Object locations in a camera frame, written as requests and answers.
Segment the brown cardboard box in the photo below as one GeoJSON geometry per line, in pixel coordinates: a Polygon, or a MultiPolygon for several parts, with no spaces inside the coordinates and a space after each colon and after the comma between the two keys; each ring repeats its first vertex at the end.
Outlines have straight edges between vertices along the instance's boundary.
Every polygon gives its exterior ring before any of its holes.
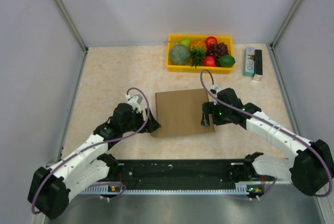
{"type": "Polygon", "coordinates": [[[183,137],[214,133],[211,125],[201,125],[202,104],[208,102],[204,89],[157,92],[156,120],[161,127],[151,133],[154,138],[183,137]]]}

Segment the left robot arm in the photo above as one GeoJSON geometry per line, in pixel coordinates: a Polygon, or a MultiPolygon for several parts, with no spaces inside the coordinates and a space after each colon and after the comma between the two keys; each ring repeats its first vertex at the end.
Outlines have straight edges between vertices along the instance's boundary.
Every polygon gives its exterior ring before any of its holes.
{"type": "Polygon", "coordinates": [[[117,161],[108,151],[118,142],[138,133],[160,128],[149,108],[141,111],[120,103],[113,115],[99,125],[84,143],[58,163],[38,168],[32,178],[28,202],[34,214],[58,218],[70,202],[93,183],[118,176],[117,161]]]}

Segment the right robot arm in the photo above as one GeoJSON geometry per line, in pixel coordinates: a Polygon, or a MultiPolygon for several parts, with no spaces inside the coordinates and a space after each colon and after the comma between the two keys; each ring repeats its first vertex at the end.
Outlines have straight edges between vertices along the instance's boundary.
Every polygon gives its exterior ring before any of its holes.
{"type": "Polygon", "coordinates": [[[245,158],[244,175],[255,180],[268,175],[292,183],[307,196],[318,196],[325,185],[333,189],[333,158],[329,146],[322,140],[315,142],[291,132],[268,117],[253,103],[243,104],[232,88],[212,85],[207,91],[212,102],[202,105],[203,126],[233,123],[252,132],[285,154],[277,158],[255,153],[245,158]]]}

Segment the red apple at front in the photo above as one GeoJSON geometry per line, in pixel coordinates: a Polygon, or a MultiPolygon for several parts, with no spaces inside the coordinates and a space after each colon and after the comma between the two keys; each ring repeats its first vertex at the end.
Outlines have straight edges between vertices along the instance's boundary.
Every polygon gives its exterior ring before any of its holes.
{"type": "Polygon", "coordinates": [[[216,67],[216,60],[214,59],[213,56],[206,56],[204,58],[204,66],[207,66],[207,67],[216,67]]]}

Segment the red apple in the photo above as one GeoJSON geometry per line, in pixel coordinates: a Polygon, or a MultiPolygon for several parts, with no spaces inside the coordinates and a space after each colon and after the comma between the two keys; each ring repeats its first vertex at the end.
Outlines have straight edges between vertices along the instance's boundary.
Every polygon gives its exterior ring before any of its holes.
{"type": "Polygon", "coordinates": [[[213,56],[206,56],[204,58],[204,66],[207,66],[207,67],[216,67],[216,60],[214,59],[213,56]]]}
{"type": "Polygon", "coordinates": [[[218,43],[217,39],[213,36],[207,37],[205,39],[205,44],[206,44],[207,49],[210,49],[212,45],[217,44],[217,43],[218,43]]]}

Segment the dark green lime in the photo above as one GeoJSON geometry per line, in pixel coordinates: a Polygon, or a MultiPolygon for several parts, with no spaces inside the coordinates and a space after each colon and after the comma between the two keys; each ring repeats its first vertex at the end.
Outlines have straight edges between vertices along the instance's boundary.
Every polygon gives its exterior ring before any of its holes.
{"type": "Polygon", "coordinates": [[[232,67],[235,64],[235,58],[231,55],[224,55],[218,59],[220,66],[232,67]]]}

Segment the dark purple grape bunch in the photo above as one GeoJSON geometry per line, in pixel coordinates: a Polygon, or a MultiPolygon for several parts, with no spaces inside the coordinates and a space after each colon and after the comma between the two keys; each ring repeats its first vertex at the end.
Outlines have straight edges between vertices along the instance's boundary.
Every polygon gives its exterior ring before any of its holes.
{"type": "Polygon", "coordinates": [[[220,57],[229,55],[228,46],[225,43],[215,43],[207,49],[207,56],[212,56],[215,60],[218,60],[220,57]]]}

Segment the orange pineapple with leaves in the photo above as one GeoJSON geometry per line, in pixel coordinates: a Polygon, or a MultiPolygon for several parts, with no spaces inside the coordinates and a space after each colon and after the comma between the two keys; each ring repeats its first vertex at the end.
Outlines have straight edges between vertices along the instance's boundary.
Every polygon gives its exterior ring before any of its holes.
{"type": "Polygon", "coordinates": [[[197,67],[203,64],[207,53],[207,46],[204,41],[195,40],[190,45],[191,66],[197,67]]]}

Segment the green netted melon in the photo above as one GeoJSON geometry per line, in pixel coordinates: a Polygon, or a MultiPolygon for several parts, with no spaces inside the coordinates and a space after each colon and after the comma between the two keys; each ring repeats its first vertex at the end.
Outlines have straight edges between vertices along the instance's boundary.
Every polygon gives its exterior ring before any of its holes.
{"type": "Polygon", "coordinates": [[[185,65],[190,59],[190,50],[182,44],[177,44],[170,49],[169,59],[173,65],[185,65]]]}

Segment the red apple at back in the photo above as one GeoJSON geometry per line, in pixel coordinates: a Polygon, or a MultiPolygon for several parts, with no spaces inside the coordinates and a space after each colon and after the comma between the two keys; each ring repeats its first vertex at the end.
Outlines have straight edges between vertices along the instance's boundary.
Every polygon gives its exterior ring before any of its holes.
{"type": "Polygon", "coordinates": [[[217,43],[218,43],[217,39],[213,36],[207,37],[205,39],[205,44],[206,44],[207,49],[210,49],[212,45],[217,44],[217,43]]]}

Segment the light green apple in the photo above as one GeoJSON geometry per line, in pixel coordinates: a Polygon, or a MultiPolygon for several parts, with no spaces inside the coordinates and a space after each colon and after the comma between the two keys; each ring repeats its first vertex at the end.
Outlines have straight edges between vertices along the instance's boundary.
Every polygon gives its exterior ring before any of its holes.
{"type": "Polygon", "coordinates": [[[184,45],[187,48],[190,48],[191,43],[192,43],[192,41],[188,38],[184,38],[179,42],[180,45],[184,45]]]}

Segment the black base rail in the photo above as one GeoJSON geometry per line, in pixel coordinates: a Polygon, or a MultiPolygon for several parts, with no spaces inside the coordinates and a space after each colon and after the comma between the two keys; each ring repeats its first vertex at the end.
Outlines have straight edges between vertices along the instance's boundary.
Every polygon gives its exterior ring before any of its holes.
{"type": "Polygon", "coordinates": [[[265,184],[282,179],[307,196],[328,183],[323,167],[299,159],[255,153],[245,159],[116,160],[75,156],[40,168],[34,186],[47,197],[72,200],[82,192],[125,194],[263,195],[265,184]]]}

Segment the left aluminium frame post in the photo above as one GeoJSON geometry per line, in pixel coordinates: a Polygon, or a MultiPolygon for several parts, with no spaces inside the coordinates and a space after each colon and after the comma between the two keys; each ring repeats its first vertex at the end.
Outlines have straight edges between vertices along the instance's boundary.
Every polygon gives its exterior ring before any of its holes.
{"type": "Polygon", "coordinates": [[[67,28],[69,29],[70,33],[72,34],[72,36],[74,37],[74,39],[76,40],[76,42],[78,43],[78,45],[80,46],[80,48],[82,49],[82,51],[84,53],[88,52],[88,47],[86,46],[86,44],[84,43],[84,40],[82,39],[74,21],[72,20],[65,4],[63,3],[62,0],[53,0],[58,11],[60,12],[60,15],[63,18],[63,21],[65,22],[65,25],[67,26],[67,28]]]}

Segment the aluminium frame post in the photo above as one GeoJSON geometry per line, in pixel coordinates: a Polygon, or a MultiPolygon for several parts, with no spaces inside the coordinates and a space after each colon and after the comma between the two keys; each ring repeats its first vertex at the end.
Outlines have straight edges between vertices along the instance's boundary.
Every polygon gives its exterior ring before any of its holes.
{"type": "Polygon", "coordinates": [[[65,25],[67,26],[67,28],[69,29],[70,33],[72,34],[72,36],[74,37],[74,39],[76,40],[76,42],[78,43],[78,45],[80,46],[80,48],[82,49],[82,51],[84,53],[88,52],[88,47],[86,46],[86,44],[84,43],[84,40],[82,39],[74,21],[72,20],[65,4],[63,3],[62,0],[53,0],[58,11],[60,12],[60,15],[63,18],[63,21],[65,22],[65,25]]]}
{"type": "Polygon", "coordinates": [[[304,0],[295,0],[293,2],[287,16],[285,17],[283,23],[281,24],[278,32],[275,35],[272,43],[270,44],[272,49],[274,49],[278,46],[279,42],[283,38],[285,32],[287,31],[290,23],[292,22],[292,20],[296,16],[296,14],[297,14],[298,10],[300,9],[303,2],[304,2],[304,0]]]}

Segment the right aluminium frame post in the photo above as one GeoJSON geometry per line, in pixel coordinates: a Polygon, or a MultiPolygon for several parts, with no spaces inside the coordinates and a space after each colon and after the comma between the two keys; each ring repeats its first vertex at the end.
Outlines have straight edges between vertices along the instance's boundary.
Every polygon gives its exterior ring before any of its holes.
{"type": "Polygon", "coordinates": [[[293,2],[287,16],[285,17],[283,23],[281,24],[278,32],[275,35],[272,43],[270,44],[272,49],[274,49],[278,46],[279,42],[283,38],[285,32],[287,31],[290,23],[292,22],[292,20],[296,16],[296,14],[297,14],[298,10],[300,9],[303,2],[304,2],[304,0],[295,0],[293,2]]]}

